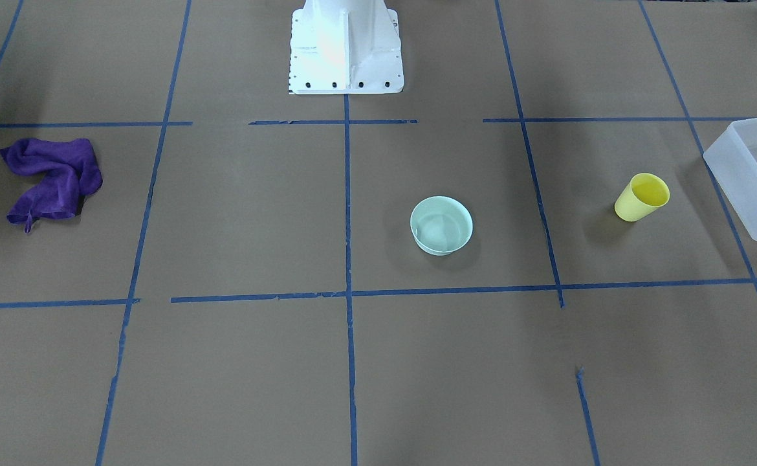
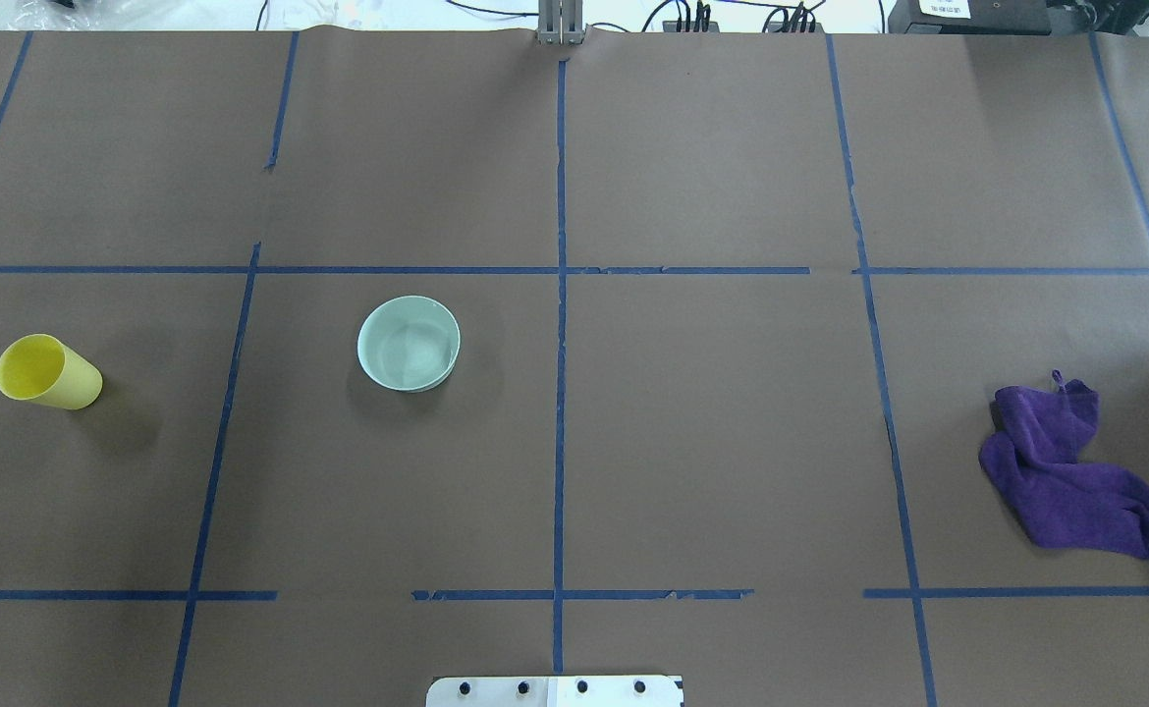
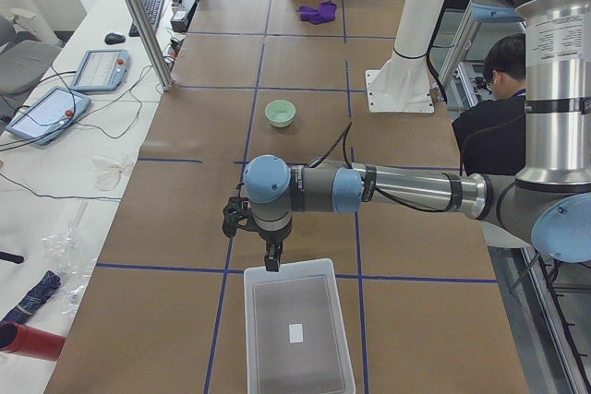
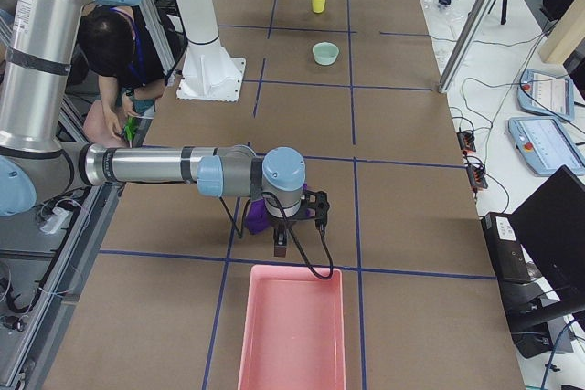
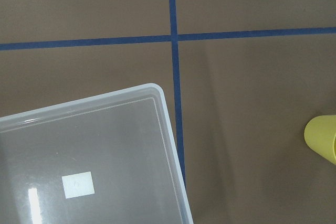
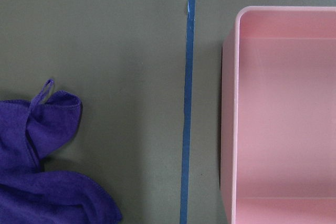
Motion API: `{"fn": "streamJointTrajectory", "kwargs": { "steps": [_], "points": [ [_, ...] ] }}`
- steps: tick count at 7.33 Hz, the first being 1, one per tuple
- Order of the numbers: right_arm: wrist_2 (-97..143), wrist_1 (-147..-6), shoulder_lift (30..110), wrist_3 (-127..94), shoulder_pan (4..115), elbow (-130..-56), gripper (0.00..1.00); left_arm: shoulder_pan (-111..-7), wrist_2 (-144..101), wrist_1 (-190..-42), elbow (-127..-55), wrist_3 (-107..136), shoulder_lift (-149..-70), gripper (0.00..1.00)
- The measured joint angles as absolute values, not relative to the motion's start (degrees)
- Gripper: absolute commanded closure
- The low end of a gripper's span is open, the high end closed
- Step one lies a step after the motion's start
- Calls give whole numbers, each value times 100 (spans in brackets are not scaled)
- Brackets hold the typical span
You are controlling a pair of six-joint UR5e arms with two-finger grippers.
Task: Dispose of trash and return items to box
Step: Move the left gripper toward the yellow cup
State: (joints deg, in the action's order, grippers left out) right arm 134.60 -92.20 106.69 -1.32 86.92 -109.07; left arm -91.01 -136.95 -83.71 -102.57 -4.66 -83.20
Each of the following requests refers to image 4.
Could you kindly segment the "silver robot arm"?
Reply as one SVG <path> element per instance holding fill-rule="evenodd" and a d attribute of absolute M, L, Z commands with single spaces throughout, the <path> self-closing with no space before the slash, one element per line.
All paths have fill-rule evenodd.
<path fill-rule="evenodd" d="M 143 0 L 17 0 L 1 93 L 1 213 L 11 216 L 83 186 L 115 182 L 196 184 L 202 195 L 262 200 L 283 246 L 304 220 L 303 157 L 280 147 L 107 148 L 57 139 L 71 57 L 85 5 Z"/>

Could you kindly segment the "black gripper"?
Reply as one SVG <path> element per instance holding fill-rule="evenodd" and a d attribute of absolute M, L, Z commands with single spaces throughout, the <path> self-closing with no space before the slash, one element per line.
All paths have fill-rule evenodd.
<path fill-rule="evenodd" d="M 305 214 L 301 216 L 295 214 L 294 216 L 287 216 L 286 218 L 274 216 L 268 213 L 268 221 L 271 227 L 275 227 L 273 231 L 273 256 L 285 257 L 287 254 L 287 230 L 285 227 L 292 227 L 293 225 L 304 221 Z"/>

